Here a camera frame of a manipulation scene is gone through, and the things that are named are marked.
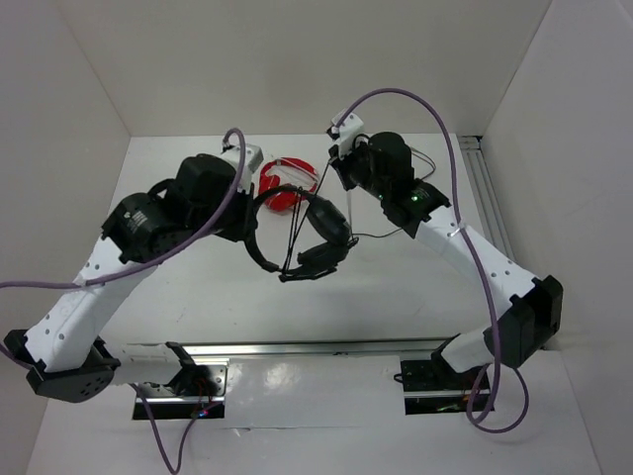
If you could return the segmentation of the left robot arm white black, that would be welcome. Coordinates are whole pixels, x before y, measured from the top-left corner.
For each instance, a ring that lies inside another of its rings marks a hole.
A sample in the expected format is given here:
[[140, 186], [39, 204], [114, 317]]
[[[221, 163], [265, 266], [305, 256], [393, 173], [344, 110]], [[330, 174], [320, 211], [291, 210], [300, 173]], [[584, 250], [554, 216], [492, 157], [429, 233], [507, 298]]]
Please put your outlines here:
[[120, 201], [75, 279], [48, 286], [63, 293], [55, 305], [36, 325], [4, 339], [10, 356], [27, 367], [36, 395], [77, 404], [110, 385], [163, 386], [174, 395], [208, 388], [209, 370], [182, 344], [114, 345], [100, 333], [161, 263], [202, 238], [245, 239], [252, 174], [262, 161], [258, 146], [227, 145], [220, 155], [185, 158], [175, 177]]

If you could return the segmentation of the black headphones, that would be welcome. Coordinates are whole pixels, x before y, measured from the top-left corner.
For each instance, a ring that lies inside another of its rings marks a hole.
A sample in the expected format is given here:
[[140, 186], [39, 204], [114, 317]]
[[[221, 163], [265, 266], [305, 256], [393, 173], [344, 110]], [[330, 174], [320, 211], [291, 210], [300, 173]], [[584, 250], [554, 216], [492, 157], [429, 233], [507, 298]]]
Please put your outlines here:
[[[299, 200], [292, 207], [286, 254], [276, 263], [264, 256], [258, 240], [258, 213], [271, 198], [289, 194]], [[350, 223], [339, 209], [317, 192], [295, 185], [281, 185], [260, 193], [248, 211], [243, 239], [251, 259], [284, 283], [314, 281], [338, 269], [357, 244]]]

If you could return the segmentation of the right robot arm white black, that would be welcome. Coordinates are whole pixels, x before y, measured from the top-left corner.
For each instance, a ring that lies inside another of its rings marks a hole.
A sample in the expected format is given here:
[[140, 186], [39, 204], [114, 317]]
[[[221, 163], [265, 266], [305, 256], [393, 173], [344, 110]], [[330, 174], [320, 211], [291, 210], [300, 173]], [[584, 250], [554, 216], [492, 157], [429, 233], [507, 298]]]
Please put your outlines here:
[[343, 188], [360, 188], [376, 198], [392, 224], [484, 291], [489, 324], [459, 333], [433, 352], [436, 384], [455, 387], [467, 371], [486, 364], [518, 369], [558, 332], [562, 283], [515, 264], [459, 220], [445, 194], [415, 177], [411, 149], [400, 135], [379, 133], [363, 142], [360, 129], [332, 127], [327, 134], [332, 140], [329, 163]]

